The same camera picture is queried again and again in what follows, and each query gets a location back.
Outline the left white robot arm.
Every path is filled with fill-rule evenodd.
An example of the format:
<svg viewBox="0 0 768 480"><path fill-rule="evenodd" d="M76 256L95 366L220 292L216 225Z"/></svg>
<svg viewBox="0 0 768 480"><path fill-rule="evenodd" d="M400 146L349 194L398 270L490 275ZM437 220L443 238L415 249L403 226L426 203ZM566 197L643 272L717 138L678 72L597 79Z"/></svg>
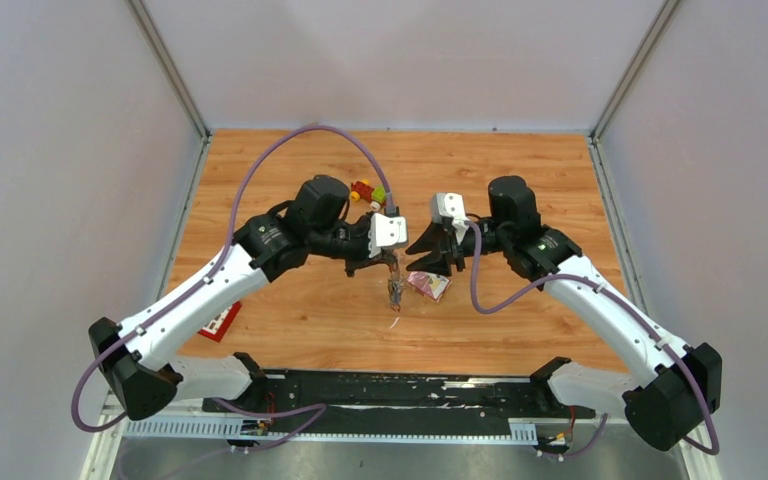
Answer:
<svg viewBox="0 0 768 480"><path fill-rule="evenodd" d="M179 355L180 347L235 302L303 266L309 256L342 260L348 276L385 264L407 239L398 208L347 222L349 189L317 175L295 198L248 219L204 267L155 304L120 321L102 317L88 330L100 371L130 420L149 418L176 400L218 397L243 413L258 411L266 386L241 354L222 359Z"/></svg>

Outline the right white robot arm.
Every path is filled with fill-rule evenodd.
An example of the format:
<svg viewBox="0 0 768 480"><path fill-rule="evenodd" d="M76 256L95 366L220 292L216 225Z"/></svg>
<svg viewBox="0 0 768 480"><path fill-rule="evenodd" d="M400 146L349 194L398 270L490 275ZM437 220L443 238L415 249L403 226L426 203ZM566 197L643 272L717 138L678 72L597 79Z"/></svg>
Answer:
<svg viewBox="0 0 768 480"><path fill-rule="evenodd" d="M435 194L431 221L406 252L411 271L449 277L470 259L470 299L483 315L498 313L539 290L584 321L620 358L625 375L584 367L568 359L547 366L531 390L544 417L581 406L626 420L649 446L668 451L684 441L715 456L721 445L713 422L720 405L723 361L707 343L693 346L670 333L626 298L562 231L541 219L535 192L520 176L502 176L488 187L490 212L474 217L461 195ZM478 298L485 255L500 253L527 285L494 306Z"/></svg>

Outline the metal key holder red handle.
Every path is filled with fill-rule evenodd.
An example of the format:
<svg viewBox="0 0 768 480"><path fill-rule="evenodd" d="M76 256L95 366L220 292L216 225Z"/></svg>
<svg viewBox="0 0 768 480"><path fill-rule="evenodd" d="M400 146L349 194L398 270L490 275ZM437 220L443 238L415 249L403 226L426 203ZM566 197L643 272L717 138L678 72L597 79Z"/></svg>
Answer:
<svg viewBox="0 0 768 480"><path fill-rule="evenodd" d="M401 272L399 258L396 253L387 250L384 251L383 258L389 271L387 281L389 306L392 310L399 312L404 289L404 276Z"/></svg>

